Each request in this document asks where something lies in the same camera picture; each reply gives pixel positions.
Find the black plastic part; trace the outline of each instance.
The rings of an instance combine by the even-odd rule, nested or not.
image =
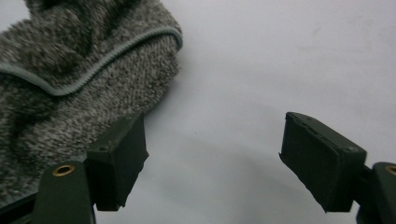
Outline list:
[[[349,212],[366,151],[320,121],[289,112],[281,160],[326,212]]]
[[[44,172],[35,198],[32,223],[95,223],[82,162],[63,162]]]
[[[353,199],[361,206],[360,214],[363,217],[370,217],[373,220],[379,220],[379,214],[375,205],[375,197],[371,184],[372,178],[372,170],[367,166],[364,166],[353,186],[352,195]]]
[[[373,167],[372,189],[383,224],[396,223],[396,164],[376,163]]]
[[[358,215],[356,216],[356,223],[358,224],[381,224],[381,218],[379,216],[372,216],[367,213],[362,207],[359,209]]]
[[[99,211],[125,206],[148,156],[142,115],[117,120],[90,146],[84,163]]]
[[[35,205],[35,194],[11,203],[0,209],[0,221],[2,224],[8,224],[21,217],[25,217],[33,212]]]

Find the gray piping trim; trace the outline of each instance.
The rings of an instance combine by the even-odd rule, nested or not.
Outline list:
[[[172,27],[172,26],[164,26],[155,28],[152,30],[148,30],[147,32],[138,35],[132,40],[129,40],[120,46],[111,50],[104,58],[102,58],[98,63],[95,63],[88,72],[81,76],[76,82],[61,87],[54,88],[52,87],[46,80],[39,77],[38,75],[27,71],[24,68],[9,64],[9,63],[0,63],[0,75],[12,75],[15,77],[20,77],[34,85],[37,85],[48,94],[53,96],[65,96],[67,94],[78,91],[81,87],[83,87],[93,76],[95,76],[102,68],[107,66],[111,61],[120,57],[121,54],[128,51],[129,49],[135,47],[142,41],[147,40],[148,38],[158,36],[158,35],[173,35],[177,41],[177,50],[181,49],[183,46],[183,39],[181,37],[180,32]]]

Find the white surface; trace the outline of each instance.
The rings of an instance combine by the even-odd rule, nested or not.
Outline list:
[[[295,111],[368,150],[370,167],[396,161],[396,3],[163,1],[184,29],[182,70],[146,118],[127,206],[98,223],[356,223],[356,204],[324,214],[277,153]],[[17,2],[0,0],[0,29],[27,15]]]

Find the gray knit fabric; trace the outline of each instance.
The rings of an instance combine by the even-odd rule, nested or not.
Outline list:
[[[176,75],[181,47],[158,0],[25,2],[30,20],[0,34],[0,207],[36,192],[47,167],[83,160],[117,118],[148,112]],[[51,94],[37,79],[75,88]]]

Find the brass insert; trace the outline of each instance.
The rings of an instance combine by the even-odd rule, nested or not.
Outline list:
[[[396,175],[396,165],[389,165],[387,166],[387,171],[390,172],[393,175]]]
[[[63,165],[53,170],[52,174],[55,176],[64,176],[72,173],[74,170],[75,170],[74,165]]]

